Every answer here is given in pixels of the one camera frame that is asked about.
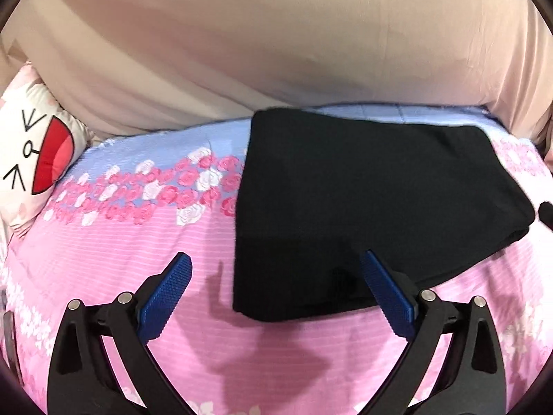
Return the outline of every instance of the striped pink fabric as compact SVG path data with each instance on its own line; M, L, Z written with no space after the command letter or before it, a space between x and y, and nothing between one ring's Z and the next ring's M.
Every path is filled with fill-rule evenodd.
M494 145L534 205L553 199L553 178L533 147L513 138ZM224 184L217 182L222 194ZM184 251L193 259L192 282L164 333L149 346L196 413L357 413L405 345L380 309L270 325L234 313L232 210L225 213L220 200L197 205L202 207L186 213L160 205L143 223L132 216L117 220L100 213L86 218L92 212L85 211L68 221L66 213L56 216L62 206L50 205L27 239L10 246L0 280L16 312L28 393L46 410L50 355L69 300L112 301L122 291L136 290L175 252ZM531 385L553 346L552 247L553 233L536 221L521 241L435 289L450 301L466 302L478 294L489 302L507 369L510 406ZM429 394L446 345L444 339L417 399ZM139 402L111 342L108 350L127 397Z

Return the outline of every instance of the blue fabric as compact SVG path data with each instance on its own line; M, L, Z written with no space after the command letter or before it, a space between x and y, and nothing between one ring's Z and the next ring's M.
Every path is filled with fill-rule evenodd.
M330 116L374 120L386 123L435 125L473 125L488 135L507 131L491 119L488 111L477 107L423 107L397 104L346 104L309 109ZM137 164L152 160L166 169L200 147L210 148L216 157L233 155L243 161L250 138L250 119L212 123L182 131L161 131L135 137L114 138L85 151L68 174L91 177L104 174L117 164L121 173L134 173Z

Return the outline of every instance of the black cloth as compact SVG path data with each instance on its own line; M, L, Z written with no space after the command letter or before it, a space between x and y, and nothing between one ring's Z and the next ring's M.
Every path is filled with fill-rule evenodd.
M372 306L361 251L425 288L518 241L533 220L476 127L258 112L238 191L233 309L281 321Z
M537 214L540 217L540 221L553 231L553 205L547 201L541 203Z

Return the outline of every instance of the beige fabric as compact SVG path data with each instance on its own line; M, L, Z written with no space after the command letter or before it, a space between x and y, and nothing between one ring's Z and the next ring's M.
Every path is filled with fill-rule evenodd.
M553 139L553 120L549 122L549 131L547 133L547 143L545 148L545 151L547 152L545 155L545 163L547 164L549 169L553 172L553 143L551 142L552 139Z
M2 40L6 40L6 45L10 47L5 48L5 45L0 45L0 93L8 88L19 69L27 61L26 55L15 41L7 41L6 36Z
M487 104L543 140L553 36L530 0L24 0L16 39L104 135L275 104Z

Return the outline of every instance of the cartoon face pillow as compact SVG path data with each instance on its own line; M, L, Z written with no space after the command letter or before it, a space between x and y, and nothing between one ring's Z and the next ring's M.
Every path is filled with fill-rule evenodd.
M0 217L6 231L26 233L92 137L25 65L0 99Z

